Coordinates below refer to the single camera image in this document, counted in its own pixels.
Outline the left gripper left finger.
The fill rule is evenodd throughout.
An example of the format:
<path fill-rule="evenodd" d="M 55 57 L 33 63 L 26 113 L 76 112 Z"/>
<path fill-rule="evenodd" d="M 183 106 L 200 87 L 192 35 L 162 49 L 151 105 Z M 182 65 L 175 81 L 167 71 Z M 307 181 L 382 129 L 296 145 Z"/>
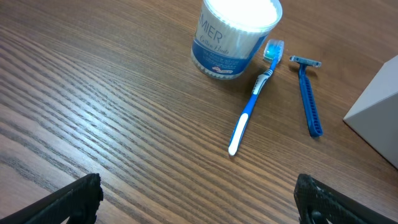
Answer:
<path fill-rule="evenodd" d="M 103 201 L 101 177 L 88 174 L 18 212 L 1 219 L 1 223 L 94 224 Z"/>

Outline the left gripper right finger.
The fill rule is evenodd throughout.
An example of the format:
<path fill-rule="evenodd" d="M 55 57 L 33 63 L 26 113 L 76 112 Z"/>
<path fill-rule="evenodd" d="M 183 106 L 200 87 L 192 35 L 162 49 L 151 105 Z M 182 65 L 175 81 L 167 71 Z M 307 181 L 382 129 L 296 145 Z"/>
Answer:
<path fill-rule="evenodd" d="M 396 221 L 371 210 L 308 174 L 299 174 L 294 189 L 300 224 L 372 224 Z"/>

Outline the cotton bud tub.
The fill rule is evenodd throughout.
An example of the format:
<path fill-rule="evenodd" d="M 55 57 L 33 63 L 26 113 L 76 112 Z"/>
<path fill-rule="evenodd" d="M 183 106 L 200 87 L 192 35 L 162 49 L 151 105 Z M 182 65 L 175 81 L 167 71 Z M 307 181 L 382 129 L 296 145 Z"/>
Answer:
<path fill-rule="evenodd" d="M 204 74 L 240 76 L 282 18 L 279 0 L 204 0 L 191 58 Z"/>

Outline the white cardboard box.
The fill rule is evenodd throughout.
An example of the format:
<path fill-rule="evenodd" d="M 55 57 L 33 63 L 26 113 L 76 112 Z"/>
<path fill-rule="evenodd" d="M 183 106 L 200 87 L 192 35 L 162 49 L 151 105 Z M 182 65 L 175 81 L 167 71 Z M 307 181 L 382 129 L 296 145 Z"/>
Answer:
<path fill-rule="evenodd" d="M 397 167 L 397 57 L 384 63 L 343 121 Z"/>

